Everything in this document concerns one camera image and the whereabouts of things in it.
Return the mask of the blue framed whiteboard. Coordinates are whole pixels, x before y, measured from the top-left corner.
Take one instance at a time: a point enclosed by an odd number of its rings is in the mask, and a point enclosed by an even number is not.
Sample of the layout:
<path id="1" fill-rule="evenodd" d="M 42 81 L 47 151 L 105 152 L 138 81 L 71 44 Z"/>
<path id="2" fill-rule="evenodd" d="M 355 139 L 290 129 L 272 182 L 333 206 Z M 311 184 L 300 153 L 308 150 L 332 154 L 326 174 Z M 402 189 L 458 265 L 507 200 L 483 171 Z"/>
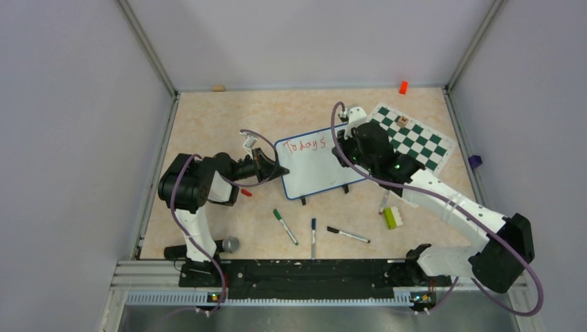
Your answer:
<path id="1" fill-rule="evenodd" d="M 340 165 L 332 153 L 334 141 L 328 127 L 283 138 L 276 141 L 274 147 L 280 166 L 289 170 L 282 176 L 289 200 L 304 199 L 365 179 L 353 169 Z"/>

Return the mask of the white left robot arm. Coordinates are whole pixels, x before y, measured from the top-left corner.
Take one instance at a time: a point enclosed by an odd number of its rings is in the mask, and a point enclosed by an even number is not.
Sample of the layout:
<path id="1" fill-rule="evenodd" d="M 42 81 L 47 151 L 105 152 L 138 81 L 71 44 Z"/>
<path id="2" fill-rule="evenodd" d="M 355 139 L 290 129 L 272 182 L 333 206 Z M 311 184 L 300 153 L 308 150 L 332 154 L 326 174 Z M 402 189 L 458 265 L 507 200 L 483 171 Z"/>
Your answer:
<path id="1" fill-rule="evenodd" d="M 233 206 L 240 192 L 239 180 L 255 177 L 261 184 L 289 173 L 277 158 L 270 159 L 260 148 L 239 160 L 225 152 L 201 160 L 178 154 L 163 173 L 157 192 L 170 209 L 185 244 L 165 248 L 165 259 L 185 259 L 188 271 L 195 272 L 202 284 L 217 284 L 222 277 L 216 258 L 219 242 L 211 236 L 206 205 Z"/>

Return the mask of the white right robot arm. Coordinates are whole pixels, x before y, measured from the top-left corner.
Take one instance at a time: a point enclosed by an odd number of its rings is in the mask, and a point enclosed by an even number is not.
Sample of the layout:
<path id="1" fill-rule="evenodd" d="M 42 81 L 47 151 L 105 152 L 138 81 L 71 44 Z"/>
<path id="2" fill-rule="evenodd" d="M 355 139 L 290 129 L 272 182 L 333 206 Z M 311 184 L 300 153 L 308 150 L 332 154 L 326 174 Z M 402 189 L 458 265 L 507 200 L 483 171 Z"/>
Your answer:
<path id="1" fill-rule="evenodd" d="M 415 157 L 396 151 L 376 122 L 330 133 L 332 153 L 342 167 L 367 170 L 366 178 L 428 209 L 469 241 L 465 247 L 420 246 L 418 258 L 406 266 L 411 283 L 424 285 L 432 277 L 452 275 L 506 293 L 534 259 L 531 223 L 525 216 L 505 216 L 457 192 Z"/>

